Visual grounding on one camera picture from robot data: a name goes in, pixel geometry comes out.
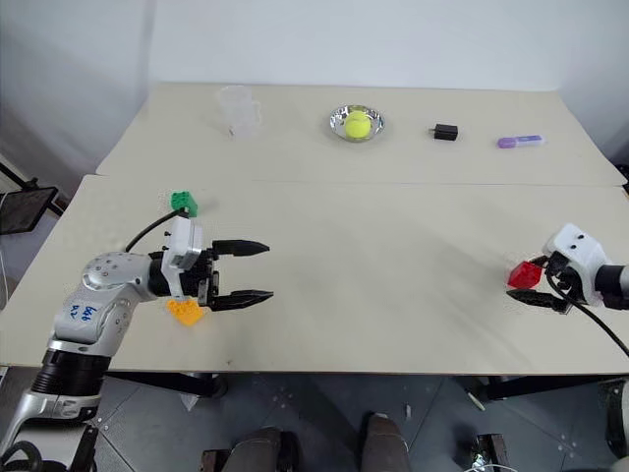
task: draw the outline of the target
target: purple object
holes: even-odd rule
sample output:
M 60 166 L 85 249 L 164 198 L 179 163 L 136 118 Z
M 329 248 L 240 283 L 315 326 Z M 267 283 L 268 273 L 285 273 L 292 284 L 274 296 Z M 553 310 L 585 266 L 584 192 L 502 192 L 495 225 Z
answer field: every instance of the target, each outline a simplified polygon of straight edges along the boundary
M 543 136 L 513 136 L 510 138 L 500 138 L 498 147 L 501 149 L 519 148 L 521 146 L 539 146 L 544 143 Z

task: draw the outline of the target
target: metal bowl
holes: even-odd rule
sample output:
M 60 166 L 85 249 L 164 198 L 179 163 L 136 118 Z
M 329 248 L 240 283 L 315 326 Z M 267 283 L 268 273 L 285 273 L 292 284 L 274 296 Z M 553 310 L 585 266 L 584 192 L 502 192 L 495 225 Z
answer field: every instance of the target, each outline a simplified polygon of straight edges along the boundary
M 363 111 L 367 114 L 367 116 L 369 116 L 372 122 L 370 133 L 364 138 L 350 138 L 345 134 L 345 120 L 347 119 L 347 115 L 349 115 L 352 111 Z M 343 105 L 330 114 L 330 128 L 336 136 L 343 138 L 345 141 L 349 141 L 350 143 L 362 143 L 364 141 L 369 141 L 384 129 L 384 118 L 382 118 L 382 115 L 380 115 L 377 110 L 369 108 L 368 106 Z

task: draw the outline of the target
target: tennis ball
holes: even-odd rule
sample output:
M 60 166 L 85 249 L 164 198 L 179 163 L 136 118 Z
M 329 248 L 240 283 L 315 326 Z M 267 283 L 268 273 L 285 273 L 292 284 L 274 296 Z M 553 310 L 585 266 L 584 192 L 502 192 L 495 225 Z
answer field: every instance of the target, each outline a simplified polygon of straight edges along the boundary
M 364 111 L 352 111 L 345 119 L 345 134 L 349 138 L 359 140 L 369 135 L 372 130 L 372 120 Z

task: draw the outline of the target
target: person's leg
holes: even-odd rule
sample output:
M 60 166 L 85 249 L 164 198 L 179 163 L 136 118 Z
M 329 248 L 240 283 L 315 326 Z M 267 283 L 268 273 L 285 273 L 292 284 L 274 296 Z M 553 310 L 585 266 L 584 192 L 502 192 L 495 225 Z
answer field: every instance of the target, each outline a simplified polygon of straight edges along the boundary
M 409 449 L 397 425 L 386 415 L 369 419 L 361 472 L 410 472 Z
M 236 444 L 222 472 L 274 472 L 280 443 L 277 428 L 258 430 Z

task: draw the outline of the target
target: white table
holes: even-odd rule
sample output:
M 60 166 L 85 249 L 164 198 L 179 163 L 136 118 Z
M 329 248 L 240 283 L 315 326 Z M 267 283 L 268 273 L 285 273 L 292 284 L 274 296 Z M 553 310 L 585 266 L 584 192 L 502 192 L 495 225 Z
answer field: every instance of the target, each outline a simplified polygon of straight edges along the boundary
M 417 88 L 253 87 L 263 129 L 229 138 L 215 99 L 219 85 L 162 84 L 98 167 L 107 176 L 186 175 L 284 182 L 396 182 L 618 186 L 626 182 L 552 92 Z M 378 109 L 384 132 L 346 143 L 327 124 L 332 109 Z M 436 141 L 435 123 L 459 126 Z M 542 147 L 499 149 L 505 136 L 542 134 Z
M 507 272 L 571 221 L 629 262 L 629 204 L 612 187 L 207 181 L 190 187 L 86 177 L 0 319 L 0 363 L 38 365 L 53 316 L 84 264 L 124 246 L 191 190 L 204 242 L 271 247 L 221 259 L 221 289 L 275 291 L 237 312 L 179 324 L 164 300 L 136 310 L 112 368 L 591 374 L 629 371 L 577 311 L 561 316 L 505 295 Z M 154 231 L 138 252 L 163 244 Z M 597 310 L 625 341 L 626 313 Z

